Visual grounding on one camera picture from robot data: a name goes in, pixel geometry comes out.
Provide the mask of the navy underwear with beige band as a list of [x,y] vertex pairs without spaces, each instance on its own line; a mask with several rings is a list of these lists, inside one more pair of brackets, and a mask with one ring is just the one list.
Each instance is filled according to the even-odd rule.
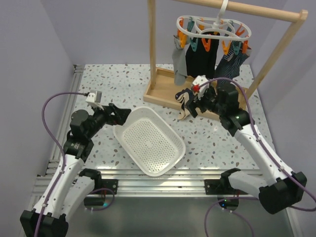
[[180,92],[175,94],[176,101],[181,104],[181,108],[180,108],[179,115],[178,115],[178,118],[177,118],[178,120],[184,120],[187,116],[190,115],[190,112],[185,108],[185,104],[190,99],[184,98],[182,91],[180,91]]

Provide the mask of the grey underwear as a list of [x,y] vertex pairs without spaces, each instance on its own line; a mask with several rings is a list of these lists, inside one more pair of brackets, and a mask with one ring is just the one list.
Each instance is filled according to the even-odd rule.
[[174,49],[172,52],[173,70],[174,70],[174,84],[181,86],[185,83],[187,78],[186,52],[180,45],[180,39],[174,35]]

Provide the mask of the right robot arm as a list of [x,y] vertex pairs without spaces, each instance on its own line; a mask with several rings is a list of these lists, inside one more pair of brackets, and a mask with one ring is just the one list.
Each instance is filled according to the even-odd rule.
[[239,107],[236,87],[226,84],[215,90],[194,85],[192,91],[194,96],[185,103],[190,114],[196,117],[196,109],[217,114],[221,125],[243,145],[263,174],[263,178],[257,178],[232,168],[221,174],[219,189],[226,194],[240,190],[252,195],[269,214],[300,202],[306,176],[286,165],[260,135],[250,113]]

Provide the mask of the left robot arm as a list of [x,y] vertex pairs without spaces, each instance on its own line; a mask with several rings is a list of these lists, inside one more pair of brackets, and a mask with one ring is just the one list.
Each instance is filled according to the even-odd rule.
[[105,125],[124,125],[131,109],[121,109],[110,103],[86,110],[77,110],[71,115],[70,131],[63,147],[62,157],[42,197],[32,210],[21,214],[20,222],[27,237],[64,237],[73,214],[90,193],[106,189],[101,173],[84,168],[94,146],[92,138]]

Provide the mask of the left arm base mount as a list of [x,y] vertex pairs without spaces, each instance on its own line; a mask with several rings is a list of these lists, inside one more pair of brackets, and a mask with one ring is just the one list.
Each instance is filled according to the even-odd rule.
[[104,179],[84,198],[84,206],[91,211],[108,209],[115,200],[118,190],[117,179]]

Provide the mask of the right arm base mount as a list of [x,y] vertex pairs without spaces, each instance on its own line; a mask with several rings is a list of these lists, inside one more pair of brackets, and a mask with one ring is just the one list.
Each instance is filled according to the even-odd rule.
[[219,179],[206,179],[204,180],[204,189],[206,195],[216,195],[217,200],[223,199],[219,202],[221,208],[229,211],[234,211],[239,206],[238,199],[228,199],[228,196],[238,197],[241,193],[240,190],[233,188],[225,188]]

